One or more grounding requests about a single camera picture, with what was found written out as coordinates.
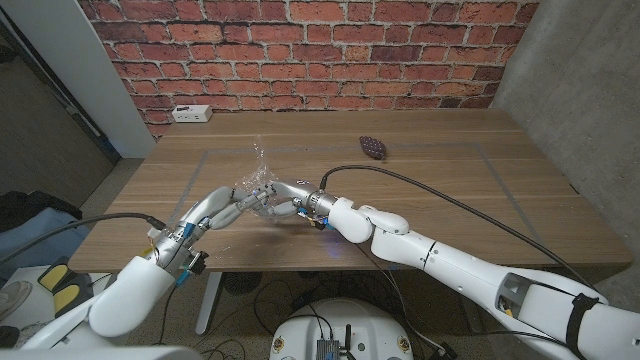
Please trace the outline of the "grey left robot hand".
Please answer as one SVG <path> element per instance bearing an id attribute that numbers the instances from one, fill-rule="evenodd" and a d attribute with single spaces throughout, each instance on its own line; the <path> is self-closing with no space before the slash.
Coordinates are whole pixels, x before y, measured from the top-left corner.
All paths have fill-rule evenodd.
<path id="1" fill-rule="evenodd" d="M 269 187 L 244 192 L 223 186 L 193 205 L 180 221 L 203 230 L 222 229 L 232 224 L 243 212 L 250 209 L 258 211 L 273 193 Z"/>

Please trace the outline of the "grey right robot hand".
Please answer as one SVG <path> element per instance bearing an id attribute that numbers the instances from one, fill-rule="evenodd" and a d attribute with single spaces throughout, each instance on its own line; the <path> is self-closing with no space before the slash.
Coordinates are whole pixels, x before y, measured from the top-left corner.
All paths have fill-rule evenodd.
<path id="1" fill-rule="evenodd" d="M 313 197 L 319 189 L 306 180 L 275 180 L 254 191 L 258 203 L 252 207 L 267 217 L 287 217 L 304 209 L 313 213 Z"/>

